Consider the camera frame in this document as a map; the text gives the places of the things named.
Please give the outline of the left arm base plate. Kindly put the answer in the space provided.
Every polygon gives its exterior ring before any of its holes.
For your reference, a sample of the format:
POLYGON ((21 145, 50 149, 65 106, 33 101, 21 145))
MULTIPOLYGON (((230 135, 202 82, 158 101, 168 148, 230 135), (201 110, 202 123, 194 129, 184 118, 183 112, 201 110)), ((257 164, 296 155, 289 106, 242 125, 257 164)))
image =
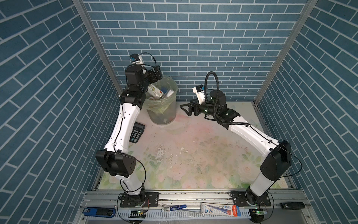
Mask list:
POLYGON ((119 200, 120 202, 118 205, 120 208, 134 208, 142 206, 157 208, 159 202, 159 193, 146 192, 144 195, 141 193, 136 196, 124 194, 123 196, 120 196, 119 200))

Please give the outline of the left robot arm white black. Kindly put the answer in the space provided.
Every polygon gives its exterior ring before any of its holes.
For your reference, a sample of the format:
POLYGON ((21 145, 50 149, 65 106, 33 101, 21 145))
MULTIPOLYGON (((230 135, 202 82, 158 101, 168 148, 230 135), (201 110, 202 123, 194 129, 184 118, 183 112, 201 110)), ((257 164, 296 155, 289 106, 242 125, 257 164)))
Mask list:
POLYGON ((119 180, 124 190, 123 198, 134 206, 140 206, 145 202, 145 187, 135 172, 137 159, 129 154, 129 143, 149 85, 161 80, 163 76, 160 66, 147 68, 146 64, 127 66, 125 75, 127 88, 119 97, 116 124, 104 149, 96 152, 96 160, 104 171, 119 180))

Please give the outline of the white tea bottle green label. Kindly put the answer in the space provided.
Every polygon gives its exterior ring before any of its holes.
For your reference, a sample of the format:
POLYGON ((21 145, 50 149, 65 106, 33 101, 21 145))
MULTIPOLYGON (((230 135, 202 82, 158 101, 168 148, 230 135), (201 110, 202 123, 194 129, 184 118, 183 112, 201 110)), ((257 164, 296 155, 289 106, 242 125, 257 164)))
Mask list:
POLYGON ((164 93, 153 84, 149 84, 147 93, 155 100, 159 100, 163 97, 164 93))

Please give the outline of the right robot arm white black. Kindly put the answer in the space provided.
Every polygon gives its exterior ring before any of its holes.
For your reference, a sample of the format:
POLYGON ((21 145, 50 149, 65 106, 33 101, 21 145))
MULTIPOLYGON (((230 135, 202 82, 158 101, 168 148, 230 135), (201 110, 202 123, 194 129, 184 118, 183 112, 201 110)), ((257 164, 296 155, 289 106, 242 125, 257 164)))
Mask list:
POLYGON ((244 139, 264 158, 258 176, 245 193, 249 204, 258 204, 266 197, 268 189, 291 167, 291 145, 287 141, 279 141, 266 135, 237 111, 228 108, 222 91, 214 90, 206 96, 203 86, 198 86, 194 88, 194 93, 195 99, 180 106, 188 116, 202 114, 204 119, 244 139))

